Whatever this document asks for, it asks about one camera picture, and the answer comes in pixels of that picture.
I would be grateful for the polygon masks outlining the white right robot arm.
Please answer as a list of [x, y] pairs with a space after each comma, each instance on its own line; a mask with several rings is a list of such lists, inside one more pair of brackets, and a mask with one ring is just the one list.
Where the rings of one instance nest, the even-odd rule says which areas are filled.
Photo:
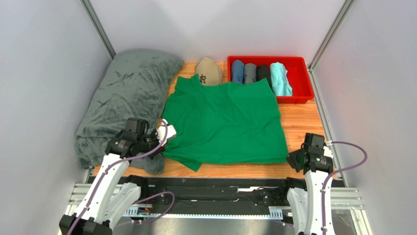
[[288, 177], [284, 198], [291, 207], [297, 235], [333, 235], [330, 192], [334, 170], [331, 150], [324, 136], [306, 133], [299, 150], [287, 155], [287, 162], [304, 179]]

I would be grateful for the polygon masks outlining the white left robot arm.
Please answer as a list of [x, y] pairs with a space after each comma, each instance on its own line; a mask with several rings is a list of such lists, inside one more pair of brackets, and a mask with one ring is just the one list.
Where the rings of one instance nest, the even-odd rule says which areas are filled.
[[71, 215], [63, 215], [59, 228], [64, 235], [111, 235], [127, 209], [148, 193], [147, 179], [130, 176], [116, 196], [112, 196], [131, 161], [153, 157], [164, 151], [167, 141], [176, 135], [165, 119], [147, 133], [149, 122], [129, 118], [123, 130], [107, 143], [99, 175], [84, 199]]

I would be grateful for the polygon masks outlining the green t-shirt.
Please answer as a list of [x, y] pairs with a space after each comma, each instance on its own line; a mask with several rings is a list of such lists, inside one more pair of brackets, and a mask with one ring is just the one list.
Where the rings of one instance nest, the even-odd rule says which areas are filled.
[[204, 86], [179, 77], [162, 117], [175, 128], [163, 153], [193, 171], [202, 164], [280, 164], [288, 145], [266, 80]]

